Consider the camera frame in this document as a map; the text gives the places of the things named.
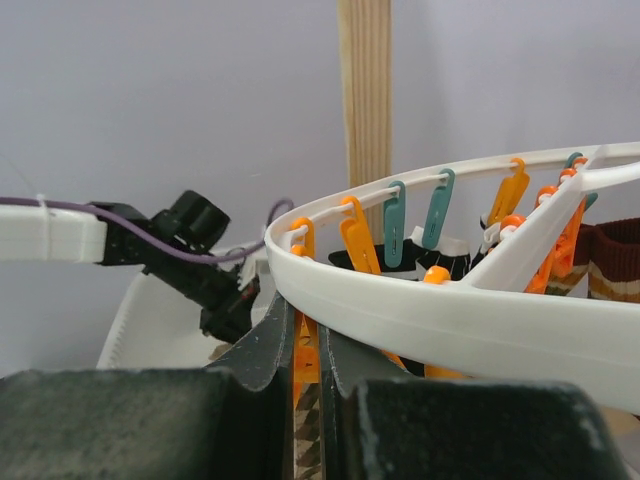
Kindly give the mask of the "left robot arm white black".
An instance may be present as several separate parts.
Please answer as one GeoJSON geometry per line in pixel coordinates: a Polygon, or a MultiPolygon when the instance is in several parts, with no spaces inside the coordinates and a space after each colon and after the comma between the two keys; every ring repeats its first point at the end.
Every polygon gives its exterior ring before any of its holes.
{"type": "Polygon", "coordinates": [[[229,217],[187,190],[172,206],[148,218],[123,203],[73,204],[44,199],[1,200],[1,257],[142,266],[201,308],[206,336],[235,343],[252,327],[260,291],[257,277],[216,265],[211,248],[229,217]]]}

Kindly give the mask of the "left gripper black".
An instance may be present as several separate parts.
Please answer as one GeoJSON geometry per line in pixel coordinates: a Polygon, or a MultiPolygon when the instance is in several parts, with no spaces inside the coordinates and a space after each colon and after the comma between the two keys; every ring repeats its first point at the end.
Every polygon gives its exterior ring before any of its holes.
{"type": "Polygon", "coordinates": [[[199,328],[205,336],[234,344],[252,329],[251,310],[260,293],[260,280],[254,275],[244,286],[230,272],[220,272],[213,287],[213,298],[201,309],[199,328]]]}

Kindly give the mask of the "brown argyle sock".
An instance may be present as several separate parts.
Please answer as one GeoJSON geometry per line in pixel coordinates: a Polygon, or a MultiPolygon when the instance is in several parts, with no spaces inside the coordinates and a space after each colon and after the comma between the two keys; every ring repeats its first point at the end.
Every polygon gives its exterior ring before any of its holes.
{"type": "Polygon", "coordinates": [[[320,388],[304,385],[294,410],[294,478],[321,479],[320,388]]]}

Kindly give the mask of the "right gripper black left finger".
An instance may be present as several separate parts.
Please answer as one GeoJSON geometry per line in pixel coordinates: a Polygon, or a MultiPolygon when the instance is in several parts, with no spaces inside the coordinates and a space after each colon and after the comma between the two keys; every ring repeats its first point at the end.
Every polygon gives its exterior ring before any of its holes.
{"type": "Polygon", "coordinates": [[[195,369],[25,371],[1,382],[5,479],[289,479],[292,306],[195,369]]]}

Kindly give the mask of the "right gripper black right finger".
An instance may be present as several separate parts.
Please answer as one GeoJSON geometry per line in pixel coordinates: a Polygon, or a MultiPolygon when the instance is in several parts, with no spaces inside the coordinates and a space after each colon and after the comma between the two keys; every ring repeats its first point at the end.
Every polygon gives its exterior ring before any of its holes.
{"type": "Polygon", "coordinates": [[[428,380],[319,331],[328,479],[626,479],[591,399],[558,382],[428,380]]]}

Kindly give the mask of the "white round clip hanger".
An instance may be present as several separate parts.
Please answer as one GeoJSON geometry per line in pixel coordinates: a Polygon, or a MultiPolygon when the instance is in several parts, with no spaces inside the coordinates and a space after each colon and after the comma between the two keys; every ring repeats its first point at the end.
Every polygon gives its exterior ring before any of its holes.
{"type": "Polygon", "coordinates": [[[639,309],[536,295],[526,286],[588,193],[639,176],[635,142],[585,148],[587,164],[458,282],[433,285],[339,269],[291,252],[305,217],[345,211],[335,193],[280,216],[265,232],[281,295],[324,326],[372,347],[481,378],[558,380],[601,405],[639,409],[639,309]]]}

